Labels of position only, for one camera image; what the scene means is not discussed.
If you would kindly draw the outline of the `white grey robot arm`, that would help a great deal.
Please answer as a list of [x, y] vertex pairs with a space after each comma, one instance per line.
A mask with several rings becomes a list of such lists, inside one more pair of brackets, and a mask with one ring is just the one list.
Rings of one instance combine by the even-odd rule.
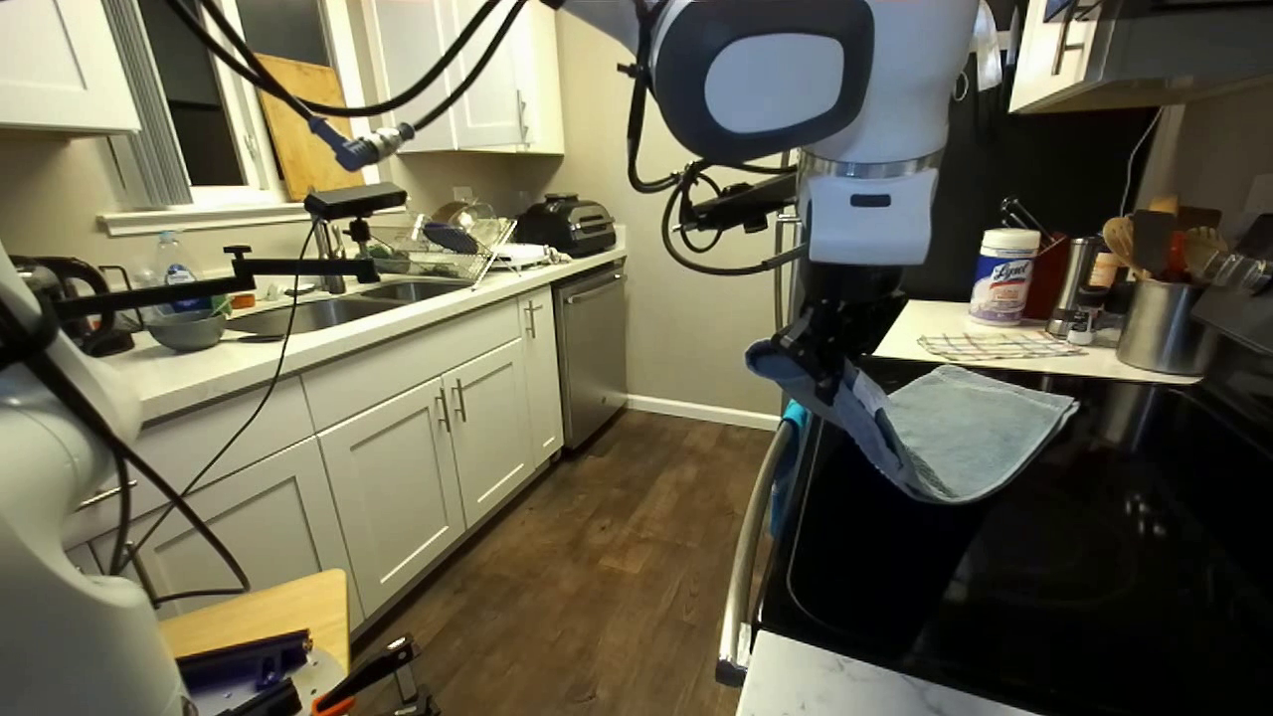
[[[701, 161], [799, 149], [808, 256], [910, 267], [933, 246], [947, 104], [975, 0], [549, 0], [620, 41], [665, 129]], [[191, 716], [161, 616], [126, 577], [65, 548], [77, 502], [138, 433], [0, 256], [0, 702], [4, 716]]]

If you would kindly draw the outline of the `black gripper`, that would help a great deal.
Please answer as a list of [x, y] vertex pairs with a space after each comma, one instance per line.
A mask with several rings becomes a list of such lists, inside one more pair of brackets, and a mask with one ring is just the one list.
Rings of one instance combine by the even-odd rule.
[[821, 267], [799, 276], [799, 312], [779, 333], [795, 365], [827, 399], [853, 362], [866, 360], [902, 312], [898, 276], [888, 267]]

